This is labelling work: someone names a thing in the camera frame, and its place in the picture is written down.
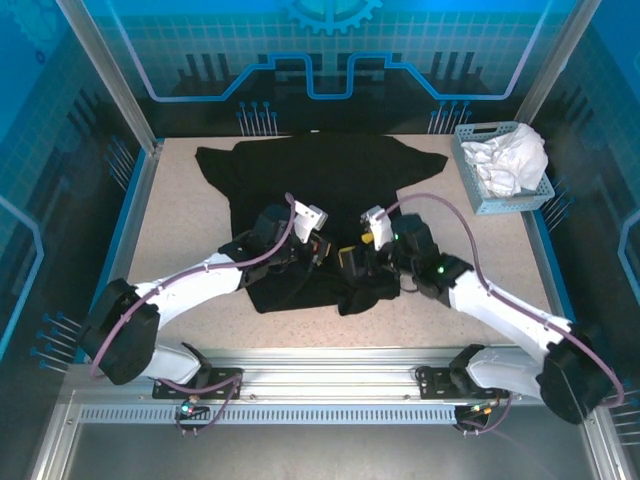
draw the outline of gear logo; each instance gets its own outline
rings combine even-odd
[[[297,21],[300,28],[327,35],[359,28],[363,20],[371,20],[374,8],[382,6],[380,0],[283,0],[282,4],[289,20]]]
[[[46,51],[55,39],[58,30],[55,0],[0,0],[0,14],[10,14],[39,50]]]

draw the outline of gray metal floor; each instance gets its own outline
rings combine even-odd
[[[168,426],[84,425],[67,480],[383,480],[593,478],[581,428],[517,407],[500,433],[449,426],[220,426],[182,438]]]

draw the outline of gray plastic basket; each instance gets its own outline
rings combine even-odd
[[[458,164],[462,183],[467,190],[471,207],[476,215],[491,213],[525,212],[537,210],[544,202],[553,198],[555,192],[545,173],[535,192],[523,190],[510,198],[487,198],[482,196],[479,179],[474,168],[465,160],[462,142],[484,142],[494,137],[513,132],[518,122],[475,123],[458,125],[453,139],[453,156]]]

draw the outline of black t-shirt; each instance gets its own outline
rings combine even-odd
[[[359,242],[365,211],[388,207],[397,200],[396,190],[440,173],[447,160],[391,137],[341,133],[240,142],[231,151],[200,147],[196,159],[207,181],[229,199],[234,236],[253,228],[267,205],[286,205],[290,192],[329,215],[320,234],[332,241],[334,252]],[[293,264],[256,282],[248,287],[254,307],[264,313],[337,304],[347,315],[399,294],[392,275],[353,285],[335,262],[330,256],[312,271]]]

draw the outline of blue graphic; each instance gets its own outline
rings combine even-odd
[[[640,284],[638,283],[638,278],[633,272],[633,267],[631,266],[631,262],[629,262],[626,253],[627,242],[629,241],[629,231],[638,222],[640,222],[640,210],[634,212],[622,224],[622,231],[620,232],[620,243],[618,244],[618,258],[620,259],[622,269],[627,276],[627,280],[629,280],[629,285],[631,286],[631,290],[633,290],[633,294],[636,297],[638,305],[640,305]]]
[[[124,41],[124,44],[133,60],[133,63],[142,79],[145,89],[149,96],[160,103],[184,103],[184,102],[223,102],[227,100],[254,72],[261,71],[277,71],[276,62],[278,60],[301,60],[304,62],[304,75],[306,77],[306,89],[307,94],[313,100],[346,100],[353,95],[354,92],[354,79],[357,76],[356,73],[356,61],[357,60],[383,60],[383,68],[389,70],[405,70],[408,72],[415,81],[427,91],[436,100],[493,100],[500,101],[508,98],[516,87],[516,83],[520,79],[520,75],[531,55],[531,52],[538,40],[542,26],[544,25],[551,5],[553,1],[549,1],[546,4],[545,10],[537,19],[533,32],[528,38],[522,55],[515,66],[513,74],[509,79],[504,93],[474,93],[474,94],[457,94],[457,93],[441,93],[436,90],[430,80],[425,78],[425,75],[418,70],[413,62],[394,60],[394,53],[390,50],[366,50],[356,53],[345,54],[349,55],[346,60],[346,85],[343,93],[319,93],[314,85],[316,79],[314,78],[314,61],[311,54],[305,52],[278,52],[268,53],[263,56],[265,60],[261,58],[260,63],[249,63],[241,73],[236,76],[233,81],[224,89],[219,95],[172,95],[161,96],[158,95],[151,84],[151,80],[142,65],[142,61],[138,55],[138,52],[133,46],[129,33],[122,24],[121,19],[114,12],[114,20],[116,27]]]
[[[373,18],[372,10],[381,7],[380,0],[283,0],[289,20],[296,20],[301,28],[310,27],[314,34],[325,31],[333,35],[337,30],[347,33],[359,28],[363,20]]]
[[[7,351],[7,347],[9,346],[9,340],[11,339],[11,335],[13,335],[13,331],[16,328],[16,324],[18,323],[18,319],[20,318],[20,314],[22,313],[22,309],[24,308],[24,304],[27,301],[27,297],[31,292],[31,287],[33,286],[33,282],[38,275],[38,270],[40,270],[40,266],[42,265],[42,261],[44,260],[44,247],[42,245],[42,236],[40,235],[40,228],[33,221],[33,219],[29,218],[23,212],[18,210],[12,203],[10,203],[7,199],[0,195],[0,206],[9,211],[14,217],[18,219],[20,223],[22,223],[25,227],[31,230],[31,234],[33,235],[33,243],[36,248],[36,258],[31,265],[31,270],[29,270],[29,275],[24,282],[24,286],[22,287],[22,291],[20,292],[20,296],[18,297],[18,301],[13,307],[13,312],[11,312],[11,316],[9,317],[9,322],[7,323],[7,327],[2,334],[2,338],[0,338],[0,361],[4,357],[5,352]]]

